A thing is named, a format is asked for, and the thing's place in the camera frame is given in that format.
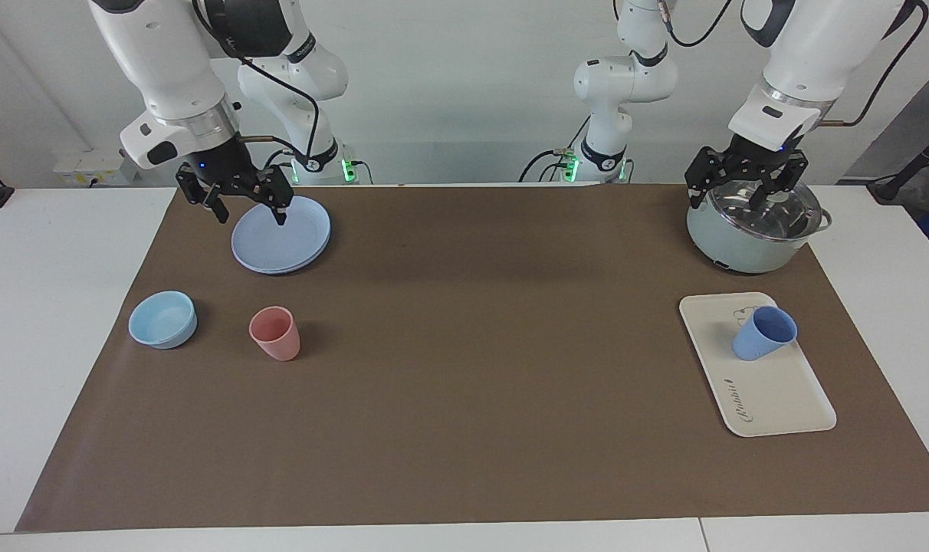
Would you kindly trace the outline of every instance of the bowl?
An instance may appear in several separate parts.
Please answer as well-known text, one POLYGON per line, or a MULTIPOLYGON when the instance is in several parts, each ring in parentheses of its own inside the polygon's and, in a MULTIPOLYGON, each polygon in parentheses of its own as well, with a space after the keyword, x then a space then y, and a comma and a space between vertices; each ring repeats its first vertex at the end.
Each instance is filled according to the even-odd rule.
POLYGON ((155 349, 174 349, 189 341, 199 319, 195 305, 182 292, 161 292, 141 301, 127 329, 134 341, 155 349))

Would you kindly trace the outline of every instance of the pot lid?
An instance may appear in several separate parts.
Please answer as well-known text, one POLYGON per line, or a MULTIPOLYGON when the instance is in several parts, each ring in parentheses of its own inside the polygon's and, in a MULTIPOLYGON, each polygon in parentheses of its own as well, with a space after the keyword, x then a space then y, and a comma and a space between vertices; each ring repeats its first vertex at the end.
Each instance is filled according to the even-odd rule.
POLYGON ((808 186, 799 182, 793 191, 773 193, 759 209, 750 209, 759 185, 759 181, 728 182, 710 191, 710 204, 730 224, 766 240, 800 240, 819 229, 822 207, 808 186))

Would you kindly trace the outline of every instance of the table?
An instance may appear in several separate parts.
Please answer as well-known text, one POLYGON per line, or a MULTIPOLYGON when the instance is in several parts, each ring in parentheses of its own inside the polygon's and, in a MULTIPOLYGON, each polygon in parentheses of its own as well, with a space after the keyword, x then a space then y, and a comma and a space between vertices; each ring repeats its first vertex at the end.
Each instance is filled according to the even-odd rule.
MULTIPOLYGON (((812 247, 929 451, 929 244, 902 209, 879 206, 864 189, 815 191, 836 225, 812 247)), ((0 211, 0 534, 28 500, 173 193, 19 191, 0 211)), ((0 535, 0 550, 245 545, 929 550, 929 514, 0 535)))

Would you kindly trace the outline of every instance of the brown mat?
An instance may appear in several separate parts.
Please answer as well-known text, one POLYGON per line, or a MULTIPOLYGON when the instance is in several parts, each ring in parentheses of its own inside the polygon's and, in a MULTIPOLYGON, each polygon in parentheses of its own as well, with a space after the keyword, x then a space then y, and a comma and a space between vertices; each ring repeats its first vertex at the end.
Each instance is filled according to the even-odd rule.
POLYGON ((929 455, 808 249, 717 270, 681 186, 305 192, 332 242, 277 278, 176 196, 19 531, 929 511, 929 455), (161 353, 126 322, 165 289, 201 325, 161 353), (678 303, 741 291, 797 317, 835 430, 725 429, 678 303), (248 339, 269 304, 295 363, 248 339))

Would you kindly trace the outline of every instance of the pink cup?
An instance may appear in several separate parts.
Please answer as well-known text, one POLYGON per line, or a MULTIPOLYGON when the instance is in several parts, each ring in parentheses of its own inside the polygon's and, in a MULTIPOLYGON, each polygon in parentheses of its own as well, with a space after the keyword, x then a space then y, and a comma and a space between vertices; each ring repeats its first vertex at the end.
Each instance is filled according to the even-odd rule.
POLYGON ((300 353, 300 335, 287 308, 266 307, 250 321, 250 337, 273 359, 286 363, 300 353))

